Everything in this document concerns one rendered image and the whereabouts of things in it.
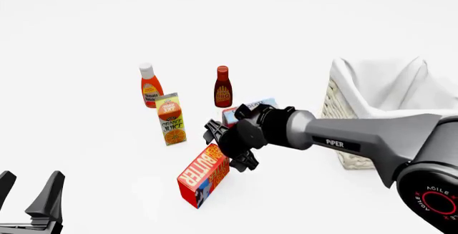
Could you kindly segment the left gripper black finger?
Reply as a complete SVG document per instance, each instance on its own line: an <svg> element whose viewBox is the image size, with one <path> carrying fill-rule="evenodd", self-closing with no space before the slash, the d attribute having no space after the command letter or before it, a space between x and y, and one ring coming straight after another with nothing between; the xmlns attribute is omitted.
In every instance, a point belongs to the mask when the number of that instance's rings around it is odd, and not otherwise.
<svg viewBox="0 0 458 234"><path fill-rule="evenodd" d="M32 225L45 225L54 221L62 224L62 191L65 176L54 171L35 201L25 210Z"/></svg>
<svg viewBox="0 0 458 234"><path fill-rule="evenodd" d="M16 175L14 175L14 173L10 171L3 171L0 174L0 210L15 182Z"/></svg>

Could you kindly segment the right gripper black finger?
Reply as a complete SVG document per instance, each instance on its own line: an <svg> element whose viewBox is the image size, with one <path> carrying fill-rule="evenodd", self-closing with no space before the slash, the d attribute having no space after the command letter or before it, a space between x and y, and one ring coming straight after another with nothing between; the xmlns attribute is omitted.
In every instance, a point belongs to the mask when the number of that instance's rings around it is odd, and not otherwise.
<svg viewBox="0 0 458 234"><path fill-rule="evenodd" d="M206 143L211 143L212 141L216 141L219 143L221 137L229 130L228 127L223 125L221 122L215 120L209 120L207 124L205 124L206 131L203 135Z"/></svg>
<svg viewBox="0 0 458 234"><path fill-rule="evenodd" d="M246 150L245 152L232 151L228 152L228 155L231 158L229 166L237 169L239 172L243 172L246 169L254 170L259 164L250 150Z"/></svg>

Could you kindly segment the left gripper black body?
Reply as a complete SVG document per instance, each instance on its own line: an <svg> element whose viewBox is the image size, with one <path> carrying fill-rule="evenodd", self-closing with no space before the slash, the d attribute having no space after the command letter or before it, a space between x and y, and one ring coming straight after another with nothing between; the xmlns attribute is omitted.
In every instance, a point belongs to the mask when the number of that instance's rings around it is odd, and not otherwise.
<svg viewBox="0 0 458 234"><path fill-rule="evenodd" d="M31 223L0 223L0 234L61 234L62 218L32 217Z"/></svg>

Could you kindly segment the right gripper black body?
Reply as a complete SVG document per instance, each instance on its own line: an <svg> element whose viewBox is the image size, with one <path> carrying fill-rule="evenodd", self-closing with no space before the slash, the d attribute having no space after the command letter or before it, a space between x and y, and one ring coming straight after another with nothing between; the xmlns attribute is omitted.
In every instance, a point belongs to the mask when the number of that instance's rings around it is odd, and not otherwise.
<svg viewBox="0 0 458 234"><path fill-rule="evenodd" d="M218 141L221 152L231 158L235 159L239 156L254 160L254 154L250 151L251 146L245 143L238 136L222 136Z"/></svg>

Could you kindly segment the red butter box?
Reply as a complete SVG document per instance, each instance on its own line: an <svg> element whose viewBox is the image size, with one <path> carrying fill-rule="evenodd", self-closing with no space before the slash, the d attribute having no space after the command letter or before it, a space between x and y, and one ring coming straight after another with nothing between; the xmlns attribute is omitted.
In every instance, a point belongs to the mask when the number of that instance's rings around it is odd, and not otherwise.
<svg viewBox="0 0 458 234"><path fill-rule="evenodd" d="M208 145L177 177L183 199L198 209L229 173L229 162L216 144Z"/></svg>

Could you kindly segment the white wicker basket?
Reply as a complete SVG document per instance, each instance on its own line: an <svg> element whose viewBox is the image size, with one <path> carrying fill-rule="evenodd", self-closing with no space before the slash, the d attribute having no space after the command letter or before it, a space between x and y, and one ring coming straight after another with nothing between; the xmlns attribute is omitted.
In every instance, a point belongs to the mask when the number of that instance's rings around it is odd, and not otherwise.
<svg viewBox="0 0 458 234"><path fill-rule="evenodd" d="M321 118L325 119L356 119L357 116L346 101L337 83L330 77L326 88L326 96L323 101ZM340 163L347 170L375 169L369 158L352 155L346 152L336 152Z"/></svg>

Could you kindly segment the white cloth basket liner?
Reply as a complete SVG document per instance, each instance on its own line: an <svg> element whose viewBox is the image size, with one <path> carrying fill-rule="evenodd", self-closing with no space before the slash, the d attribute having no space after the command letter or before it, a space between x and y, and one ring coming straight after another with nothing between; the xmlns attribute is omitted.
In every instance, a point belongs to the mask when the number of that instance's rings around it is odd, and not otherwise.
<svg viewBox="0 0 458 234"><path fill-rule="evenodd" d="M337 83L357 119L390 119L417 114L458 116L458 86L446 85L421 57L332 61Z"/></svg>

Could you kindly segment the light blue chocolate box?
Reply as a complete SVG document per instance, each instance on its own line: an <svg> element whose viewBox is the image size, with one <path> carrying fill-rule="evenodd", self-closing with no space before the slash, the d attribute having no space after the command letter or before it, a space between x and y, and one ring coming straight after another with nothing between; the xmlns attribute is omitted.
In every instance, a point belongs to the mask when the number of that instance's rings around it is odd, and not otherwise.
<svg viewBox="0 0 458 234"><path fill-rule="evenodd" d="M268 104L272 107L275 107L276 109L278 108L278 105L276 104L276 101L274 98L266 98L264 100L260 100L258 102L251 102L251 103L245 103L245 105L248 107L248 109L253 110L256 107L258 107L260 104ZM235 111L237 110L238 107L231 107L229 109L224 109L222 111L222 121L223 124L226 127L232 127L234 124L237 123L237 118L235 117Z"/></svg>

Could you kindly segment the dark red BBQ sauce bottle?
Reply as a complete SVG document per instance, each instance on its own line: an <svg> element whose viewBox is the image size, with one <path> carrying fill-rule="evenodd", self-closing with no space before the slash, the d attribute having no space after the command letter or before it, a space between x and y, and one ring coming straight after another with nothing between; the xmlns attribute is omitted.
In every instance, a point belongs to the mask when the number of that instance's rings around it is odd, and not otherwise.
<svg viewBox="0 0 458 234"><path fill-rule="evenodd" d="M228 77L228 68L219 66L217 68L217 81L214 88L214 103L216 107L230 107L233 102L232 85Z"/></svg>

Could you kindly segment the orange juice carton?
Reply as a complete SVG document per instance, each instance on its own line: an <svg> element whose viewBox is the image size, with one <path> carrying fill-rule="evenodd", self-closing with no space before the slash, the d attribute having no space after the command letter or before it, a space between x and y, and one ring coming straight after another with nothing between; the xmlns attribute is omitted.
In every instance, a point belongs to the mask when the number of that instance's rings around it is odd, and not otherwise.
<svg viewBox="0 0 458 234"><path fill-rule="evenodd" d="M155 103L165 144L173 145L186 141L182 108L177 92L159 96Z"/></svg>

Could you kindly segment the ketchup bottle with white cap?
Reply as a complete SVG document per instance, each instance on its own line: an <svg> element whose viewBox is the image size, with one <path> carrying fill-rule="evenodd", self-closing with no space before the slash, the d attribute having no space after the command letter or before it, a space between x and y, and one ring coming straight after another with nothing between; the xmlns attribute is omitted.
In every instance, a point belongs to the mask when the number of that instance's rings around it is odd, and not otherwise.
<svg viewBox="0 0 458 234"><path fill-rule="evenodd" d="M144 103L146 107L156 108L155 98L164 95L162 86L150 63L141 64L139 69L142 76L141 88Z"/></svg>

